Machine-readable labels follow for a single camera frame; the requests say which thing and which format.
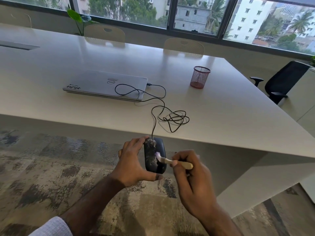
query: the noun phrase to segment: hand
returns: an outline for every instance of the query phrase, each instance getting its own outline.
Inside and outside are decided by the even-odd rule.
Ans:
[[[177,152],[173,160],[172,167],[183,206],[199,221],[209,219],[218,206],[209,169],[200,162],[194,150]],[[188,177],[178,160],[193,164],[193,169],[188,171]]]
[[[125,142],[118,152],[119,162],[110,177],[119,180],[125,187],[136,185],[138,181],[155,181],[163,178],[161,174],[146,171],[140,166],[138,153],[148,137]]]

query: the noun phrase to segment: paintbrush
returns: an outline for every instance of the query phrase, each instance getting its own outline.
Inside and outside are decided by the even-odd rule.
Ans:
[[[161,157],[161,154],[159,152],[155,153],[155,156],[157,160],[164,164],[171,164],[173,161],[169,160],[167,158]],[[186,161],[178,161],[186,170],[191,170],[194,166],[190,162]]]

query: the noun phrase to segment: black computer mouse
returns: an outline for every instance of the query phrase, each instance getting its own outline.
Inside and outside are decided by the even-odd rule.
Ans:
[[[144,161],[146,170],[158,174],[163,174],[166,170],[166,164],[157,160],[155,153],[159,152],[161,157],[166,158],[164,143],[161,138],[148,138],[144,142]]]

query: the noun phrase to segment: window frame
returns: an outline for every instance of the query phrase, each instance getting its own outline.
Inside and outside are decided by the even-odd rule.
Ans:
[[[69,0],[71,9],[79,12],[78,0]],[[305,54],[305,53],[298,53],[293,51],[287,51],[287,50],[281,50],[276,49],[272,47],[265,47],[265,46],[258,46],[258,45],[252,45],[252,44],[246,44],[243,42],[237,42],[237,41],[231,41],[223,39],[224,33],[228,27],[228,24],[232,18],[234,9],[238,3],[238,0],[228,0],[226,4],[226,9],[221,21],[221,25],[218,29],[218,32],[216,35],[209,35],[204,33],[199,33],[196,31],[186,31],[182,29],[177,29],[174,27],[175,23],[175,12],[177,8],[177,1],[178,0],[171,0],[170,6],[169,6],[169,13],[168,13],[168,23],[167,27],[160,28],[160,27],[153,27],[153,26],[147,26],[147,25],[141,25],[136,23],[129,23],[124,21],[118,21],[113,19],[107,19],[103,17],[97,17],[97,16],[91,16],[92,20],[97,21],[102,24],[108,24],[113,25],[117,27],[123,27],[123,28],[129,28],[139,31],[146,31],[150,33],[156,33],[156,34],[162,34],[167,35],[170,37],[178,37],[178,38],[185,38],[185,39],[192,39],[196,41],[206,42],[206,43],[212,43],[222,46],[228,46],[233,48],[239,48],[239,49],[245,49],[249,51],[255,51],[255,52],[261,52],[266,54],[272,54],[272,55],[278,55],[278,56],[284,56],[288,58],[294,58],[294,59],[300,59],[300,60],[309,60],[311,55]],[[302,5],[300,3],[295,3],[291,1],[283,1],[283,0],[266,0],[266,1],[274,1],[274,2],[281,2],[281,3],[288,3],[288,4],[294,4],[294,5]],[[14,8],[20,8],[20,9],[26,9],[30,11],[38,11],[42,13],[49,13],[53,15],[59,15],[64,16],[67,18],[70,18],[66,11],[64,10],[58,10],[58,9],[51,9],[47,7],[41,7],[41,6],[34,6],[30,4],[24,4],[24,3],[18,3],[8,0],[0,0],[0,5],[3,6],[9,6]]]

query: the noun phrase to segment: forearm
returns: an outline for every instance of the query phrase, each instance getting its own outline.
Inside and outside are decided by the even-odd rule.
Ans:
[[[243,236],[229,214],[216,205],[210,216],[199,220],[210,236]]]
[[[111,178],[110,175],[106,176],[61,215],[73,236],[88,234],[108,202],[123,188],[121,182]]]

